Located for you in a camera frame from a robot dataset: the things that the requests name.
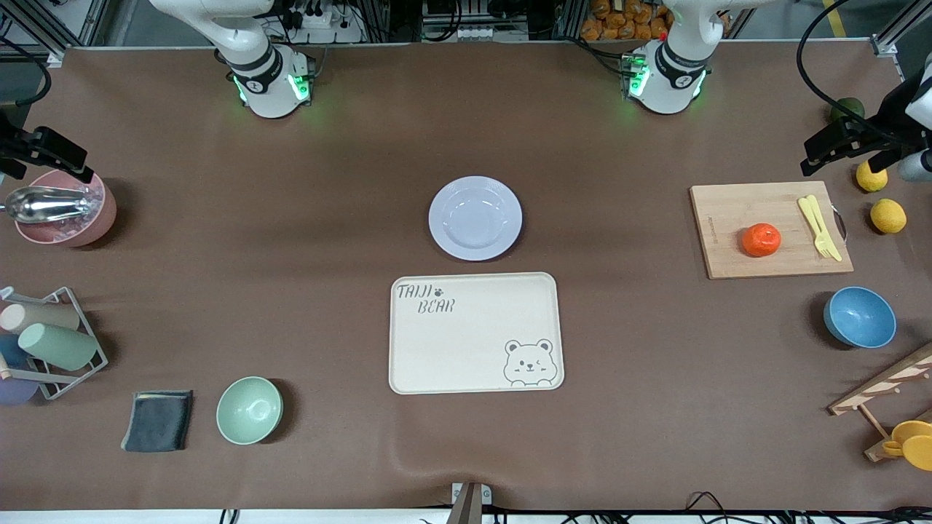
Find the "orange fruit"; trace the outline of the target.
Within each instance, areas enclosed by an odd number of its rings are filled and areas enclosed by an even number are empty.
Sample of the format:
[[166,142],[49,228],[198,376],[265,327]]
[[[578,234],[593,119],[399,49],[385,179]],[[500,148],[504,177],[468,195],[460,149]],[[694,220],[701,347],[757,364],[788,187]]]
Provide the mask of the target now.
[[781,232],[771,223],[755,223],[743,230],[741,236],[741,248],[752,258],[765,258],[778,252],[781,243]]

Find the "lavender round plate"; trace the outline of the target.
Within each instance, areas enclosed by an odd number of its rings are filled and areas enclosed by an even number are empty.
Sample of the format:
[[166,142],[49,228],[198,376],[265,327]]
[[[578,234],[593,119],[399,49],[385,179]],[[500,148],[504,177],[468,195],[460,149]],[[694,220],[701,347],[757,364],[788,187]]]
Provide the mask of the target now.
[[428,210],[433,241],[447,255],[466,261],[499,258],[516,243],[523,225],[524,210],[516,193],[480,175],[447,183]]

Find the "shiny metal scoop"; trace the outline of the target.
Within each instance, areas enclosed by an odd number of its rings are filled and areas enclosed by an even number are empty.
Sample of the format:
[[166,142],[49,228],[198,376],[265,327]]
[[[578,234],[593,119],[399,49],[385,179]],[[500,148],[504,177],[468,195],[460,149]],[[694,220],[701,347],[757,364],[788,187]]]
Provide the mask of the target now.
[[0,211],[17,223],[51,223],[84,218],[102,205],[102,197],[72,188],[27,186],[14,190],[0,203]]

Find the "yellow plastic fork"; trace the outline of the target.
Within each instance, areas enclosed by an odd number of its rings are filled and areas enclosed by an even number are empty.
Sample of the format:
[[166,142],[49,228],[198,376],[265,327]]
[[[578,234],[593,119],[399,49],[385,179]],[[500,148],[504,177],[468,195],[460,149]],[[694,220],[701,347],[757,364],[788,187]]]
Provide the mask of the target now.
[[820,216],[813,209],[811,202],[807,198],[797,200],[797,205],[805,217],[809,228],[813,233],[813,245],[818,250],[822,258],[834,258],[829,246],[829,235],[825,225],[823,225]]

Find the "pink bowl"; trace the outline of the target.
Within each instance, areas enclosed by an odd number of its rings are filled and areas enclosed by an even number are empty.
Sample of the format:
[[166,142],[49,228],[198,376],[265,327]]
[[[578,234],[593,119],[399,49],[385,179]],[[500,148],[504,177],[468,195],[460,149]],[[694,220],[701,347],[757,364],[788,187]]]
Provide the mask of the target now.
[[110,188],[93,175],[91,183],[80,183],[62,170],[50,170],[31,186],[80,190],[90,201],[90,213],[83,218],[67,218],[51,223],[15,223],[15,229],[27,241],[38,245],[82,247],[102,239],[117,218],[117,203]]

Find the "bamboo cutting board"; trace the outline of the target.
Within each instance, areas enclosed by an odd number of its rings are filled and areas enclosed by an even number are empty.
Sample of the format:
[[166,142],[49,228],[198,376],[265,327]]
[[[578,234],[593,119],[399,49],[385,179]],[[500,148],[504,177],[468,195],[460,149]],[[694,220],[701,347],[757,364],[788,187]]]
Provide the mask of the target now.
[[[818,200],[822,220],[842,259],[823,258],[813,245],[798,199]],[[853,260],[834,221],[832,201],[822,181],[723,183],[690,188],[690,199],[710,279],[789,277],[850,273]],[[775,226],[782,243],[772,255],[752,258],[741,245],[756,223]]]

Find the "beige cup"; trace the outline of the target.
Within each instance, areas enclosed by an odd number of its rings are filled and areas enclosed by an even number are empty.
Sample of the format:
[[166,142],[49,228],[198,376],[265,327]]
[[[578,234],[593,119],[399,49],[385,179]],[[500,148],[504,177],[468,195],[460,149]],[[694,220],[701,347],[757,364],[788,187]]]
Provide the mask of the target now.
[[20,334],[33,324],[76,330],[81,325],[76,309],[63,303],[11,303],[0,311],[0,329]]

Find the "blue bowl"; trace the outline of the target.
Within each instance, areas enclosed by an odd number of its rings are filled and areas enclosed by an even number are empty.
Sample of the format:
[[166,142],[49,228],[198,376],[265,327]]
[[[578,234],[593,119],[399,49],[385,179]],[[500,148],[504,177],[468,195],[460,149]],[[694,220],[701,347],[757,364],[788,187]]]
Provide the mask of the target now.
[[898,331],[892,306],[865,287],[839,289],[826,302],[823,318],[830,334],[850,347],[879,349]]

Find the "blue cup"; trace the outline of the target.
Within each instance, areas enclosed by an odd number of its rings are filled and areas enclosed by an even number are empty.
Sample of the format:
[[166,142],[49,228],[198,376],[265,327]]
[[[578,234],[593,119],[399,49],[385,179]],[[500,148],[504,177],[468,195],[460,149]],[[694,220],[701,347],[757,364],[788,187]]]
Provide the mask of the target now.
[[0,354],[7,367],[17,370],[30,370],[29,357],[19,346],[19,336],[13,333],[0,333]]

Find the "mint green cup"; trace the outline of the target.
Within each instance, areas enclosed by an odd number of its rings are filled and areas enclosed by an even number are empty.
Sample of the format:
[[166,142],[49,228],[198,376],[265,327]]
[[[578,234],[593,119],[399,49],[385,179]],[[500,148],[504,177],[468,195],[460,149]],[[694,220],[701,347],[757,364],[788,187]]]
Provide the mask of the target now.
[[50,324],[27,326],[17,342],[26,354],[67,371],[89,365],[100,349],[93,336]]

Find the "wooden peg drying rack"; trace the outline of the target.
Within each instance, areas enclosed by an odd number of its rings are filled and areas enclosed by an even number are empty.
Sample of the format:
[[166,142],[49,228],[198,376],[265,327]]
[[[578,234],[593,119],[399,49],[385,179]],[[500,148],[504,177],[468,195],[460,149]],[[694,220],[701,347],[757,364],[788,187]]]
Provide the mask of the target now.
[[860,413],[882,435],[881,441],[864,451],[865,457],[871,462],[895,460],[896,456],[886,452],[883,447],[892,437],[892,432],[886,431],[883,425],[879,424],[866,404],[883,396],[899,394],[905,384],[928,379],[932,379],[932,341],[828,405],[826,412],[832,416],[850,412]]

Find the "pile of bread rolls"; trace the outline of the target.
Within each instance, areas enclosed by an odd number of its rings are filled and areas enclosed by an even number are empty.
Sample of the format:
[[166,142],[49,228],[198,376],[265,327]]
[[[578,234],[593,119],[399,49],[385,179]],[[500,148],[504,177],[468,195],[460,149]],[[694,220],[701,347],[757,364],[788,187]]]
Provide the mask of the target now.
[[587,0],[587,7],[580,26],[585,41],[663,40],[674,24],[661,0]]

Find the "dark grey folded cloth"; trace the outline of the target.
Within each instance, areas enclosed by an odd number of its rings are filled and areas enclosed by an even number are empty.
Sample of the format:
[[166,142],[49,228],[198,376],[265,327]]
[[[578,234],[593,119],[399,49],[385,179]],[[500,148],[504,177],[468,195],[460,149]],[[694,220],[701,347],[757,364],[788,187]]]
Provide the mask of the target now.
[[193,398],[191,390],[134,392],[122,450],[130,453],[183,450]]

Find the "white power strip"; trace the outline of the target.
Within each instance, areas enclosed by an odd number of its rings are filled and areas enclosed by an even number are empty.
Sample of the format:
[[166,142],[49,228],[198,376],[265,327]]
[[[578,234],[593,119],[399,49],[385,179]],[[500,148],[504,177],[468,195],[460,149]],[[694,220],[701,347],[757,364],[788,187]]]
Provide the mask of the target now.
[[357,7],[337,0],[282,0],[277,19],[283,33],[296,44],[369,43]]

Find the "mint green bowl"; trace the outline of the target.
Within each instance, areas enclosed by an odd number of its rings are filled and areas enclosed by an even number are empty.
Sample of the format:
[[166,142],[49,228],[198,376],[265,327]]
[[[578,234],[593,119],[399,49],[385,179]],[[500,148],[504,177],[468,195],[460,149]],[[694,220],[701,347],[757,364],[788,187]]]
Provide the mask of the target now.
[[216,425],[235,445],[261,442],[276,430],[283,417],[283,396],[263,377],[237,379],[223,392],[216,408]]

